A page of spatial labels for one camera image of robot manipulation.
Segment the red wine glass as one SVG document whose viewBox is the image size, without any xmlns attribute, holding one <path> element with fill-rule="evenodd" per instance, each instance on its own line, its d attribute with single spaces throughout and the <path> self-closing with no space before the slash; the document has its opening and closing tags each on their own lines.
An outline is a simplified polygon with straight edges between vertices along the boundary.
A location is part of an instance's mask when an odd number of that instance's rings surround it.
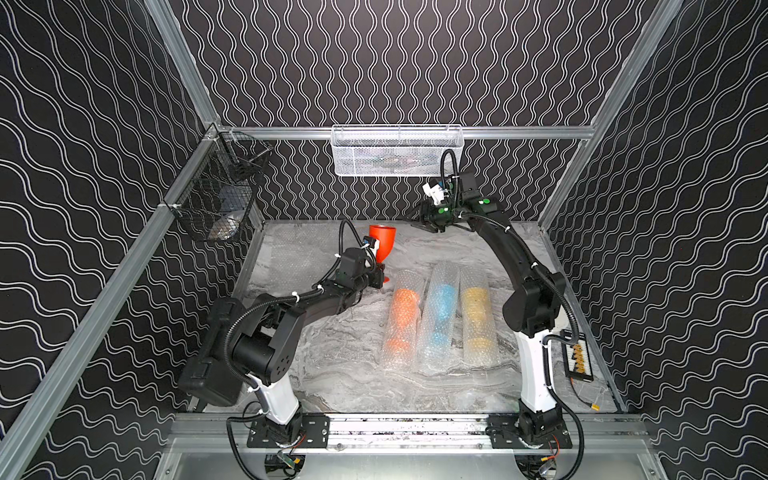
<svg viewBox="0 0 768 480">
<path fill-rule="evenodd" d="M 386 225 L 370 225 L 368 237 L 373 241 L 371 252 L 375 255 L 375 262 L 372 264 L 370 286 L 380 289 L 389 280 L 385 275 L 384 261 L 393 249 L 396 228 Z"/>
</svg>

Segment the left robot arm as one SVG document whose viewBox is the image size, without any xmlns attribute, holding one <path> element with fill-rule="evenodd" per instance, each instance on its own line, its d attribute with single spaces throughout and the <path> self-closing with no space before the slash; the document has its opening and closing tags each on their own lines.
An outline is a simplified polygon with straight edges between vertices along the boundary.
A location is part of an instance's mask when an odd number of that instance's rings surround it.
<svg viewBox="0 0 768 480">
<path fill-rule="evenodd" d="M 368 235 L 353 236 L 356 244 L 341 247 L 332 267 L 309 291 L 283 297 L 264 294 L 224 333 L 221 360 L 257 394 L 268 435 L 280 446 L 293 445 L 302 436 L 301 405 L 288 377 L 302 330 L 345 312 L 365 290 L 385 283 L 381 235 L 371 226 Z"/>
</svg>

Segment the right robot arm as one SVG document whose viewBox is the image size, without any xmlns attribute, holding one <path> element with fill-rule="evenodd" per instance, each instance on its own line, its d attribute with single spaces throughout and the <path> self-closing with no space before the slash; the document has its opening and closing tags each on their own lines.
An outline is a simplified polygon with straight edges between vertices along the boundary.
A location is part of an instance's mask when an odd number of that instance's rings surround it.
<svg viewBox="0 0 768 480">
<path fill-rule="evenodd" d="M 551 374 L 552 344 L 570 344 L 578 336 L 577 318 L 565 298 L 565 277 L 533 254 L 511 226 L 510 214 L 495 197 L 481 194 L 473 174 L 459 171 L 454 150 L 442 152 L 439 176 L 437 185 L 426 187 L 428 198 L 418 206 L 419 227 L 436 233 L 465 222 L 489 245 L 512 284 L 502 315 L 516 335 L 520 355 L 517 433 L 528 446 L 550 440 L 567 445 L 566 406 L 555 392 Z"/>
</svg>

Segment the orange glass in bubble wrap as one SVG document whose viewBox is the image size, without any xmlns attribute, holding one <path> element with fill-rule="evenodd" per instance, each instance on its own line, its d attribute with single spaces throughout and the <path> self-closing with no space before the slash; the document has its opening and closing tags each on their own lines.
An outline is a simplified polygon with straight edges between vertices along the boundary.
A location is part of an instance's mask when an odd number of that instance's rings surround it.
<svg viewBox="0 0 768 480">
<path fill-rule="evenodd" d="M 425 286 L 426 279 L 413 270 L 402 270 L 395 277 L 381 352 L 385 370 L 402 371 L 412 366 Z"/>
</svg>

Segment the blue glass in bubble wrap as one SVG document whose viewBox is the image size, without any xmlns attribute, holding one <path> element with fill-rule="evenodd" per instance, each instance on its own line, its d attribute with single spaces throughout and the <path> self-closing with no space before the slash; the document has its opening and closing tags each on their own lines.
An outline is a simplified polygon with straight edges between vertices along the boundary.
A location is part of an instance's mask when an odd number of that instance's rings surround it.
<svg viewBox="0 0 768 480">
<path fill-rule="evenodd" d="M 441 262 L 429 282 L 417 335 L 417 369 L 427 375 L 447 369 L 458 304 L 459 266 Z"/>
</svg>

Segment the yellow glass in bubble wrap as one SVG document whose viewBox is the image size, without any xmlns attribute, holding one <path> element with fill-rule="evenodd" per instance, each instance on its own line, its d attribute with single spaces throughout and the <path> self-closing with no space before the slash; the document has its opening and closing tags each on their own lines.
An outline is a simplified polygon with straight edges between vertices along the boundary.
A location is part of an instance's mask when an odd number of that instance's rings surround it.
<svg viewBox="0 0 768 480">
<path fill-rule="evenodd" d="M 499 361 L 497 328 L 486 273 L 464 266 L 460 278 L 463 321 L 463 359 L 473 368 L 493 367 Z"/>
</svg>

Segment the black plastic case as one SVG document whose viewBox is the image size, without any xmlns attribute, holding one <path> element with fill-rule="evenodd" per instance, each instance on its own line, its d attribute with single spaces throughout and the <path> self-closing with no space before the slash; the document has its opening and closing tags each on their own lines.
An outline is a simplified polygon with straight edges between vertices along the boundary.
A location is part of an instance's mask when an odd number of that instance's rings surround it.
<svg viewBox="0 0 768 480">
<path fill-rule="evenodd" d="M 237 403 L 242 381 L 224 363 L 223 341 L 230 324 L 244 311 L 243 304 L 235 298 L 220 298 L 213 303 L 201 348 L 187 361 L 179 379 L 184 392 L 217 407 Z"/>
</svg>

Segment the black box with orange parts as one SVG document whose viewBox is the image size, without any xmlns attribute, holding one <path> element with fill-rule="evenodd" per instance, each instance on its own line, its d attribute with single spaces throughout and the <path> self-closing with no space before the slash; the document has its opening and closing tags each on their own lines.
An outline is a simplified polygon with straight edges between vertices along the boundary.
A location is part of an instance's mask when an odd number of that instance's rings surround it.
<svg viewBox="0 0 768 480">
<path fill-rule="evenodd" d="M 567 378 L 592 382 L 594 372 L 586 336 L 579 333 L 575 344 L 562 344 L 563 365 Z"/>
</svg>

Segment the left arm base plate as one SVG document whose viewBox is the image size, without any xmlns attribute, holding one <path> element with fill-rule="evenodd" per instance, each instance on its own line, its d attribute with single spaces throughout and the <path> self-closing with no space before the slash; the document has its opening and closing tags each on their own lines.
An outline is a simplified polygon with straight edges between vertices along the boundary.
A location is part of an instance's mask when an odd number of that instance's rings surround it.
<svg viewBox="0 0 768 480">
<path fill-rule="evenodd" d="M 298 412 L 286 425 L 259 418 L 249 426 L 248 448 L 326 448 L 330 418 L 321 413 Z"/>
</svg>

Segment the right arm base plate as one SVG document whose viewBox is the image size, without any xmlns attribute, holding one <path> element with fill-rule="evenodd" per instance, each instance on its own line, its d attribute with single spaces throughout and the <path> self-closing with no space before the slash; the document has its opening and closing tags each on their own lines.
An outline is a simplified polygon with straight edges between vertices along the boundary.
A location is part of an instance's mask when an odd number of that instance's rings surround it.
<svg viewBox="0 0 768 480">
<path fill-rule="evenodd" d="M 564 418 L 557 410 L 543 414 L 492 414 L 485 434 L 493 449 L 571 449 L 574 446 Z"/>
</svg>

